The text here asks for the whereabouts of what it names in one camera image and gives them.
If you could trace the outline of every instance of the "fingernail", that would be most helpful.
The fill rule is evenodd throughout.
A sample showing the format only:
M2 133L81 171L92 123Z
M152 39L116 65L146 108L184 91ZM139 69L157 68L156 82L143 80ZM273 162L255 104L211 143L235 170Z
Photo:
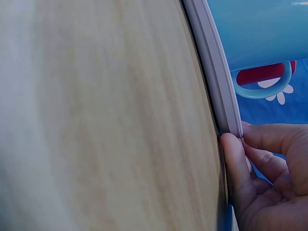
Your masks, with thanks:
M245 121L242 121L242 126L243 126L243 127L249 127L249 126L251 126L251 124L250 124L250 123L247 123L247 122L245 122Z

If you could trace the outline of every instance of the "white flower print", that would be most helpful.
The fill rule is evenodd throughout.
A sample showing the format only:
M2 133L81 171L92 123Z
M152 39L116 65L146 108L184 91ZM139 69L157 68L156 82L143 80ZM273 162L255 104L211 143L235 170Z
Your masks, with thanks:
M273 78L273 79L269 79L269 80L265 80L265 81L261 81L258 82L258 85L262 88L268 88L270 86L273 86L275 83L278 82L280 78ZM266 98L267 101L273 101L276 96L277 96L277 100L279 102L280 105L284 105L285 104L285 97L283 93L288 93L291 94L293 93L294 89L291 85L287 85L281 92L279 92L277 95L273 95L271 97Z

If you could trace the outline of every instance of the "hand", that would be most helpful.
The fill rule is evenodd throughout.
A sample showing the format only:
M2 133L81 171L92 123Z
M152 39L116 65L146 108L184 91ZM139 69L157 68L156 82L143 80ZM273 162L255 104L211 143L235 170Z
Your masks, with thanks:
M221 136L239 229L308 230L308 126L243 124L243 129L244 141ZM250 161L272 184L256 176Z

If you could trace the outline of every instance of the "light wood surface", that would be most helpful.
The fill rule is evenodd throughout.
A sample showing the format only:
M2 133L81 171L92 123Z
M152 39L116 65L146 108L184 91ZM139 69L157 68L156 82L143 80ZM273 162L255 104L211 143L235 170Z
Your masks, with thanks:
M178 0L0 1L0 225L212 231L225 178Z

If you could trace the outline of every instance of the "wooden panel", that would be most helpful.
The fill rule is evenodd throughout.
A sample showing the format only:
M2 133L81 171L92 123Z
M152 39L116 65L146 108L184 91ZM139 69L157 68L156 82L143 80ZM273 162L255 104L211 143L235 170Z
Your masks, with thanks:
M212 231L224 176L177 0L2 0L1 226Z

